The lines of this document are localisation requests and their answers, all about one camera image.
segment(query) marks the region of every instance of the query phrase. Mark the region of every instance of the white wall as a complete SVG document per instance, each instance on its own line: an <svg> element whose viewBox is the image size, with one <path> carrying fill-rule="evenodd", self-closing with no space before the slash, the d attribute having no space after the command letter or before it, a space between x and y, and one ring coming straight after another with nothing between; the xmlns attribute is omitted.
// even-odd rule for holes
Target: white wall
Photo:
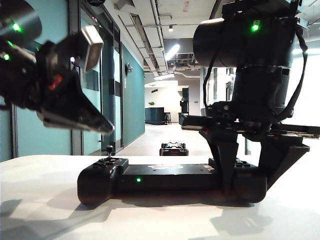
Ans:
<svg viewBox="0 0 320 240"><path fill-rule="evenodd" d="M300 96L294 107L292 118L288 118L283 123L320 126L319 112L319 89L320 89L320 72L319 72L320 54L309 55L305 68L305 75ZM303 68L303 58L296 57L293 60L286 104L291 98L297 84L301 78Z"/></svg>
<svg viewBox="0 0 320 240"><path fill-rule="evenodd" d="M154 102L153 107L164 107L164 111L171 113L171 121L179 122L178 113L181 112L180 100L182 96L177 87L158 87L158 91L151 93L155 88L144 89L144 107L150 108L149 102Z"/></svg>

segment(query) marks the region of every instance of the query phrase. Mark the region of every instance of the red logo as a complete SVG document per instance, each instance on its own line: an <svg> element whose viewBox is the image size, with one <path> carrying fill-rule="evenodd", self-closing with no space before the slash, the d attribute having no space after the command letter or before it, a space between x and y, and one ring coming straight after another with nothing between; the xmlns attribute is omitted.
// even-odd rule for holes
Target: red logo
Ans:
<svg viewBox="0 0 320 240"><path fill-rule="evenodd" d="M184 13L189 12L189 4L190 4L190 1L184 1L184 7L183 7Z"/></svg>
<svg viewBox="0 0 320 240"><path fill-rule="evenodd" d="M158 164L158 165L153 165L153 166L148 166L149 168L152 169L183 169L183 166L180 165L166 165L166 164Z"/></svg>

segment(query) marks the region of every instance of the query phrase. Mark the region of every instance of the ceiling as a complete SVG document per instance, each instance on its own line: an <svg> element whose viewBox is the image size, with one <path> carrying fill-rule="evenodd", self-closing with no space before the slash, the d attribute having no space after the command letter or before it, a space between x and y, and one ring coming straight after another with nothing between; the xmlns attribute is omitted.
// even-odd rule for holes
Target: ceiling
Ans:
<svg viewBox="0 0 320 240"><path fill-rule="evenodd" d="M197 26L208 20L216 0L113 0L114 8L118 10L123 25L131 35L144 58L145 72L154 76L165 75L173 71L177 64L179 71L188 76L198 67L194 61L192 38ZM221 15L221 7L216 16ZM299 15L312 23L320 17L320 0L304 0L303 12ZM320 20L304 31L307 42L320 40ZM190 62L175 60L166 61L165 55L175 44L180 44L180 50L175 59L192 59Z"/></svg>
<svg viewBox="0 0 320 240"><path fill-rule="evenodd" d="M197 26L209 19L215 0L158 0L160 24L165 39L193 38Z"/></svg>

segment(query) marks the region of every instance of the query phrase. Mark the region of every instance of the wall lamp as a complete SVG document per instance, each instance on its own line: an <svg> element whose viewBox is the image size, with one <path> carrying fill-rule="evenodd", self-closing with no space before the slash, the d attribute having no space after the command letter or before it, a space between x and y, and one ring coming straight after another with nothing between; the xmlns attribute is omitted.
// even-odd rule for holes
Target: wall lamp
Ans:
<svg viewBox="0 0 320 240"><path fill-rule="evenodd" d="M130 62L124 65L125 76L128 76L128 74L132 73L133 70L134 68L130 65Z"/></svg>

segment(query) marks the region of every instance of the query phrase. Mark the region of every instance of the cable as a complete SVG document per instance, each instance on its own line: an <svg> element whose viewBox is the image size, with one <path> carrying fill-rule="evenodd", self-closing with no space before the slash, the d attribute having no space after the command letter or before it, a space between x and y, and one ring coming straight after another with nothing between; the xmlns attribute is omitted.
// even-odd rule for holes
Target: cable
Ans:
<svg viewBox="0 0 320 240"><path fill-rule="evenodd" d="M315 24L318 20L320 20L320 17L317 20L314 20L312 23L308 24L308 26L311 26L312 24Z"/></svg>
<svg viewBox="0 0 320 240"><path fill-rule="evenodd" d="M289 116L289 114L291 114L291 112L294 110L294 106L295 106L297 99L300 95L300 92L302 89L302 84L303 84L304 78L305 78L305 71L306 71L306 65L307 65L307 60L308 60L308 53L307 53L308 46L306 44L306 41L303 38L302 27L297 26L295 29L295 34L299 40L300 48L302 49L302 56L303 56L302 75L301 75L300 81L299 81L294 93L292 94L292 97L289 100L289 103L287 104L285 109L279 115L275 116L275 119L278 121L281 121L281 120L287 118Z"/></svg>
<svg viewBox="0 0 320 240"><path fill-rule="evenodd" d="M220 43L219 43L219 46L217 47L215 53L213 54L212 56L212 59L210 61L210 64L209 64L209 67L208 67L208 72L206 73L206 76L204 78L204 81L203 81L203 85L202 85L202 89L203 89L203 104L204 104L204 107L207 109L208 108L208 104L207 104L207 83L208 83L208 80L210 78L210 75L211 75L211 71L212 71L212 68L214 66L214 63L216 61L216 58L219 54L219 51L222 47L222 44L223 44L223 37L224 37L224 30L225 30L225 27L232 22L232 20L234 19L234 16L233 15L230 19L229 19L229 22L224 22L223 23L223 26L221 28L221 38L220 38Z"/></svg>

